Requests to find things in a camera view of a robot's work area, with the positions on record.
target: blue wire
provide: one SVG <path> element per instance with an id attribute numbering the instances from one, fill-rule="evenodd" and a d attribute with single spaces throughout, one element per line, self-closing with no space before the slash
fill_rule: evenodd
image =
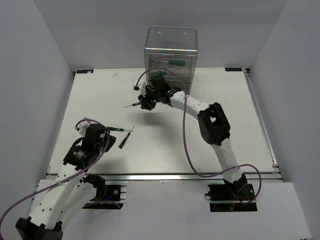
<path id="1" fill-rule="evenodd" d="M 109 200 L 110 198 L 112 198 L 112 195 L 111 195 L 111 196 L 108 196 L 106 199 L 103 199 L 103 201 L 107 201 L 107 200 Z"/>

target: transparent box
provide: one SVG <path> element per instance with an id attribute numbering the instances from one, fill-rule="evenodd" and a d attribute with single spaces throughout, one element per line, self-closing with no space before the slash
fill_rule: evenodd
<path id="1" fill-rule="evenodd" d="M 189 27 L 153 26 L 148 30 L 144 48 L 145 69 L 166 68 L 177 74 L 190 92 L 198 58 L 197 30 Z M 151 85 L 153 75 L 163 75 L 171 87 L 183 88 L 179 80 L 164 70 L 152 70 L 146 79 Z"/>

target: robotic arm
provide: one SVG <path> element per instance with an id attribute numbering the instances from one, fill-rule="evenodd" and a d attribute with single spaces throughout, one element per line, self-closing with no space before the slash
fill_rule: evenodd
<path id="1" fill-rule="evenodd" d="M 133 85 L 134 90 L 141 93 L 138 99 L 142 109 L 151 111 L 158 102 L 162 102 L 172 108 L 184 110 L 185 94 L 180 88 L 171 88 L 162 75 L 152 76 L 151 83 L 152 86 L 141 80 Z M 231 127 L 221 105 L 217 102 L 204 103 L 188 96 L 186 113 L 198 120 L 201 136 L 213 148 L 222 170 L 238 166 L 231 147 Z M 246 176 L 239 168 L 223 173 L 223 180 L 226 187 L 232 190 L 234 197 L 248 183 Z"/>
<path id="2" fill-rule="evenodd" d="M 75 175 L 97 159 L 107 144 L 106 152 L 114 145 L 116 138 L 109 135 L 106 127 L 86 121 L 77 129 L 83 137 L 77 139 L 63 159 L 63 165 L 55 179 L 59 185 L 50 189 L 41 203 L 25 219 L 20 218 L 15 227 L 23 240 L 60 240 L 63 230 L 79 210 L 96 196 L 105 192 L 105 179 L 82 172 Z"/>

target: black label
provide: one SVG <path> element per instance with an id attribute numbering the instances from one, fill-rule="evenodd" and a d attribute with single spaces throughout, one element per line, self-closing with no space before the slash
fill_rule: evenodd
<path id="1" fill-rule="evenodd" d="M 77 70 L 77 74 L 92 74 L 94 72 L 93 69 L 84 69 L 84 70 Z"/>
<path id="2" fill-rule="evenodd" d="M 226 72 L 242 72 L 241 67 L 225 67 Z"/>

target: gray wall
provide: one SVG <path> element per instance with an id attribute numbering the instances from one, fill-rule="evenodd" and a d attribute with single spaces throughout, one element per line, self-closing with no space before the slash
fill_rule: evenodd
<path id="1" fill-rule="evenodd" d="M 257 56 L 259 98 L 280 170 L 320 240 L 320 1 L 288 0 Z"/>
<path id="2" fill-rule="evenodd" d="M 33 0 L 0 1 L 0 214 L 45 176 L 72 72 Z M 4 220 L 4 239 L 30 201 Z"/>
<path id="3" fill-rule="evenodd" d="M 286 0 L 34 0 L 72 70 L 141 68 L 148 28 L 198 30 L 198 67 L 251 67 Z"/>

